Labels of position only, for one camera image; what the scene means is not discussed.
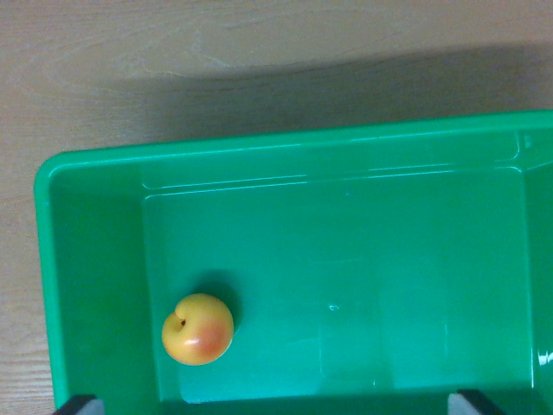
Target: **wooden table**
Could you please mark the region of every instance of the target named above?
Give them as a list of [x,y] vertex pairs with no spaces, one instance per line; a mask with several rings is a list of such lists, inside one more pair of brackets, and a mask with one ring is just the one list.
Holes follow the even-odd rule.
[[54,409],[33,205],[48,157],[553,106],[552,2],[391,3],[0,5],[1,413]]

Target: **wood grain surface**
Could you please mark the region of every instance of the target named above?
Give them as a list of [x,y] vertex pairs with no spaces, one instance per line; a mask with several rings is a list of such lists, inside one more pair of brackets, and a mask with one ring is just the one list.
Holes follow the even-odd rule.
[[553,106],[553,3],[0,4],[0,413],[54,409],[33,180],[64,151]]

